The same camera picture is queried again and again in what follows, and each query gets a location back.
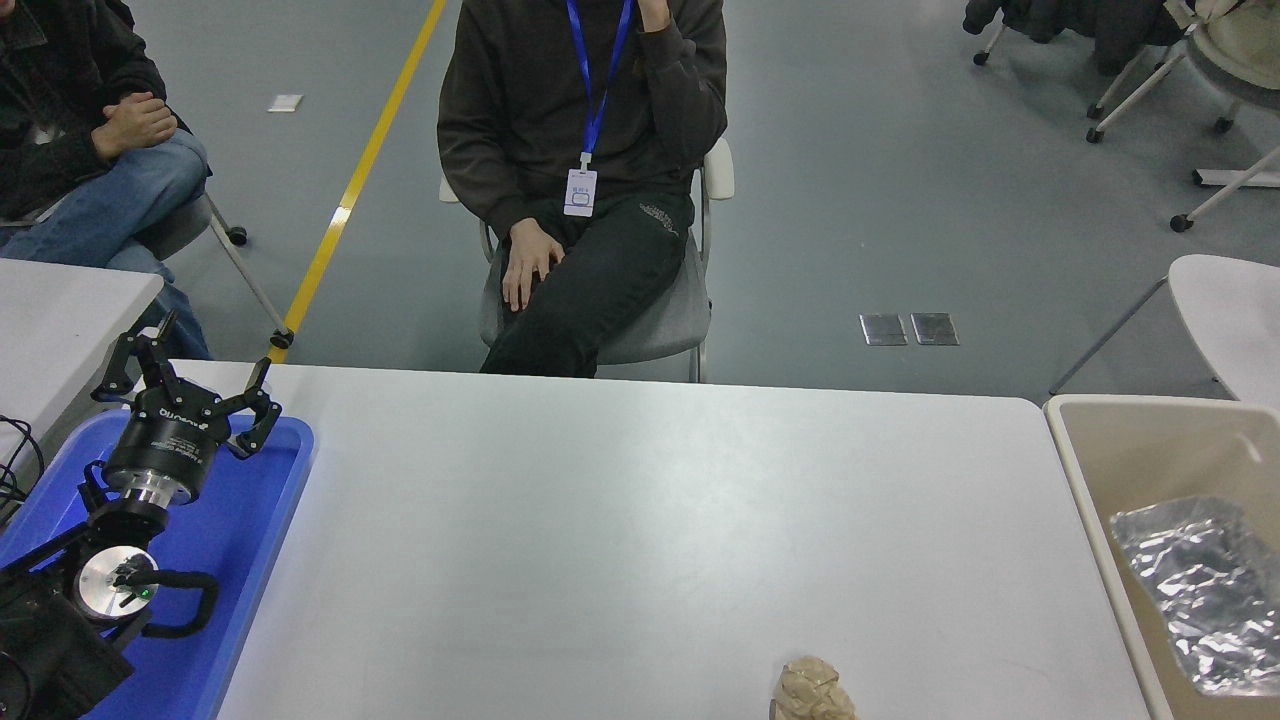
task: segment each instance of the jeans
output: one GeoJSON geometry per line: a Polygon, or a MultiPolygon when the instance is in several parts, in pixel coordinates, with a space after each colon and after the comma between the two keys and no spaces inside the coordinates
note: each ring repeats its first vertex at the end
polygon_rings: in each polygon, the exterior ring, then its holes
{"type": "Polygon", "coordinates": [[[155,147],[120,155],[110,172],[67,195],[44,223],[0,228],[0,258],[160,275],[164,288],[134,329],[159,325],[175,310],[165,350],[172,357],[210,360],[205,333],[191,301],[174,286],[173,273],[133,240],[138,231],[200,197],[206,174],[205,147],[179,129],[155,147]]]}
{"type": "MultiPolygon", "coordinates": [[[[503,305],[503,327],[480,372],[595,377],[600,346],[676,279],[694,204],[687,195],[634,193],[596,202],[593,218],[564,215],[562,200],[532,209],[564,246],[564,260],[544,282],[535,275],[522,311],[503,305]]],[[[508,238],[504,256],[509,247],[508,238]]]]}

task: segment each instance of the cable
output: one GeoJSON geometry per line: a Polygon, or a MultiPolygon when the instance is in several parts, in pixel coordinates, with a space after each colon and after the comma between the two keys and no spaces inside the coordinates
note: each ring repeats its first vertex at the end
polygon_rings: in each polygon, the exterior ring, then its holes
{"type": "Polygon", "coordinates": [[[27,492],[23,491],[20,487],[18,487],[18,475],[14,471],[14,465],[18,462],[18,456],[22,455],[22,451],[28,445],[31,446],[32,451],[36,455],[36,464],[38,468],[36,471],[35,482],[38,482],[40,478],[45,474],[46,464],[45,464],[45,454],[40,448],[40,443],[36,442],[35,434],[32,434],[31,432],[31,423],[26,420],[9,418],[8,415],[0,415],[0,423],[8,424],[13,429],[18,430],[18,433],[22,436],[22,441],[19,441],[18,446],[14,447],[13,454],[9,455],[9,459],[5,460],[4,462],[0,462],[0,525],[4,525],[9,523],[10,519],[13,519],[14,514],[18,512],[18,510],[22,507],[22,505],[27,501],[28,497],[27,492]]]}

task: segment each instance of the chair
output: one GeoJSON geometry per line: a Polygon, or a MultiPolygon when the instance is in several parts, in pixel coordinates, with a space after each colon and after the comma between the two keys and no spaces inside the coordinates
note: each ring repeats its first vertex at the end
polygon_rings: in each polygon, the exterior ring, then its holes
{"type": "MultiPolygon", "coordinates": [[[[1247,8],[1249,13],[1256,17],[1249,17],[1248,14],[1240,14],[1240,18],[1247,18],[1249,20],[1260,23],[1258,27],[1268,26],[1272,32],[1280,32],[1280,6],[1274,5],[1267,9],[1262,4],[1247,8]]],[[[1272,40],[1272,45],[1268,50],[1275,55],[1280,51],[1280,44],[1272,40]]],[[[1115,122],[1128,111],[1135,102],[1146,97],[1162,79],[1165,79],[1169,73],[1178,67],[1183,59],[1189,59],[1192,65],[1196,67],[1204,76],[1211,85],[1217,87],[1220,91],[1226,94],[1233,99],[1233,102],[1228,111],[1217,118],[1213,123],[1213,131],[1219,135],[1224,135],[1231,129],[1235,124],[1235,114],[1242,105],[1248,104],[1261,110],[1272,113],[1280,117],[1280,87],[1265,87],[1261,85],[1254,85],[1247,79],[1236,77],[1231,72],[1228,72],[1222,65],[1229,60],[1229,55],[1219,47],[1219,42],[1213,38],[1210,26],[1201,24],[1194,28],[1190,33],[1187,46],[1178,55],[1169,60],[1164,67],[1161,67],[1156,73],[1153,73],[1147,82],[1142,83],[1138,90],[1133,92],[1119,108],[1115,109],[1106,119],[1097,124],[1097,127],[1089,129],[1085,135],[1085,140],[1091,143],[1101,142],[1107,128],[1110,128],[1115,122]]],[[[1272,64],[1280,64],[1280,60],[1272,58],[1272,64]]],[[[1226,173],[1225,187],[1213,193],[1212,197],[1206,200],[1198,208],[1190,213],[1184,213],[1180,215],[1174,215],[1169,220],[1169,227],[1174,232],[1185,232],[1196,224],[1196,220],[1201,215],[1212,210],[1216,205],[1226,200],[1231,193],[1234,193],[1240,187],[1249,184],[1256,177],[1258,177],[1268,165],[1280,159],[1280,146],[1274,149],[1262,156],[1261,160],[1254,163],[1249,169],[1240,173],[1226,173]]],[[[1196,184],[1210,184],[1206,182],[1206,177],[1210,174],[1221,177],[1222,173],[1216,170],[1196,170],[1193,178],[1196,184]]]]}
{"type": "MultiPolygon", "coordinates": [[[[657,360],[692,350],[690,382],[707,382],[707,333],[710,328],[712,304],[707,296],[707,264],[710,259],[712,200],[733,197],[733,156],[728,142],[721,138],[703,160],[700,172],[701,247],[690,229],[685,240],[685,261],[671,288],[667,290],[630,325],[600,348],[599,364],[626,365],[657,360]]],[[[440,201],[458,202],[447,179],[440,178],[440,201]]],[[[499,251],[489,225],[480,223],[480,243],[489,261],[489,278],[480,300],[480,338],[492,346],[502,328],[502,270],[499,251]]]]}
{"type": "MultiPolygon", "coordinates": [[[[1001,13],[1005,13],[1005,18],[996,28],[996,35],[992,36],[991,42],[988,42],[987,46],[983,47],[980,53],[973,56],[973,64],[978,65],[979,68],[987,64],[987,60],[991,58],[991,53],[996,49],[996,44],[1000,42],[1000,38],[1005,35],[1005,31],[1009,29],[1010,27],[1012,27],[1016,32],[1023,32],[1029,35],[1032,40],[1034,40],[1036,42],[1039,44],[1048,42],[1046,37],[1037,36],[1037,33],[1030,29],[1030,27],[1028,26],[1028,18],[1011,15],[1009,14],[1009,10],[1006,8],[1002,8],[1001,13]]],[[[980,28],[972,27],[968,22],[965,24],[965,29],[972,32],[973,35],[980,33],[980,28]]],[[[1160,61],[1157,61],[1155,67],[1155,70],[1158,70],[1169,60],[1169,55],[1172,53],[1174,45],[1176,45],[1179,40],[1180,38],[1175,38],[1171,35],[1169,35],[1167,28],[1153,27],[1152,31],[1148,33],[1144,45],[1137,51],[1133,59],[1130,59],[1124,65],[1124,69],[1120,70],[1116,78],[1111,81],[1111,85],[1107,86],[1107,88],[1102,92],[1102,96],[1098,97],[1096,102],[1089,105],[1088,110],[1085,110],[1084,114],[1089,119],[1097,119],[1102,117],[1102,113],[1106,109],[1107,104],[1111,102],[1115,95],[1120,91],[1120,87],[1124,86],[1124,83],[1133,76],[1134,72],[1137,72],[1138,67],[1142,64],[1143,50],[1146,50],[1147,45],[1155,45],[1165,49],[1164,55],[1161,55],[1160,61]]]]}
{"type": "Polygon", "coordinates": [[[271,345],[287,350],[293,345],[293,331],[284,324],[280,313],[271,305],[266,292],[250,274],[248,266],[244,265],[244,259],[236,250],[237,245],[248,242],[248,234],[242,227],[228,228],[221,213],[218,211],[218,208],[207,193],[202,193],[200,197],[170,213],[165,219],[143,229],[137,234],[136,240],[150,250],[157,260],[164,261],[200,237],[205,232],[205,228],[214,231],[223,250],[227,251],[227,256],[230,258],[232,264],[236,265],[236,269],[239,270],[241,277],[248,284],[253,297],[257,299],[262,310],[270,315],[271,323],[275,325],[275,332],[271,333],[271,345]]]}
{"type": "Polygon", "coordinates": [[[1129,318],[1169,284],[1183,325],[1222,387],[1245,402],[1280,409],[1280,268],[1187,255],[1050,388],[1059,391],[1129,318]]]}

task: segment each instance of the blue lanyard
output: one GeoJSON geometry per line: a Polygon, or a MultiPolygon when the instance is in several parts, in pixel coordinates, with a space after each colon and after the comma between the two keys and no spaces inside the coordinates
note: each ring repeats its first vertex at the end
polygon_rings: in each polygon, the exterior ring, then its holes
{"type": "Polygon", "coordinates": [[[577,64],[582,70],[582,82],[586,83],[586,135],[582,137],[582,169],[591,161],[591,152],[595,152],[595,143],[600,140],[600,127],[604,126],[604,106],[609,102],[609,86],[618,74],[618,61],[622,59],[622,45],[627,40],[631,29],[631,0],[622,0],[622,19],[618,20],[618,36],[613,41],[613,59],[609,60],[609,79],[604,83],[604,97],[600,99],[600,109],[595,113],[591,106],[591,65],[586,59],[586,36],[582,35],[582,18],[577,14],[577,3],[564,0],[568,5],[568,23],[573,26],[573,47],[577,50],[577,64]]]}

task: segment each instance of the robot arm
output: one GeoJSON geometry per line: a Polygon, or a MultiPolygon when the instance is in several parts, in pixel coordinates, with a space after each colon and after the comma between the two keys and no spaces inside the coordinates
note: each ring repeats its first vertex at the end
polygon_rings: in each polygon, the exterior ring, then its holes
{"type": "Polygon", "coordinates": [[[137,359],[145,388],[129,401],[120,439],[105,462],[84,468],[86,521],[0,570],[0,720],[79,717],[132,675],[120,653],[133,639],[187,637],[212,615],[218,580],[164,570],[147,546],[165,530],[170,505],[200,498],[220,446],[238,459],[262,448],[280,405],[262,389],[265,357],[234,397],[179,378],[163,350],[172,319],[157,338],[122,334],[92,392],[120,401],[137,359]],[[228,418],[246,409],[253,424],[233,438],[228,418]],[[187,624],[150,623],[161,587],[201,593],[187,624]]]}

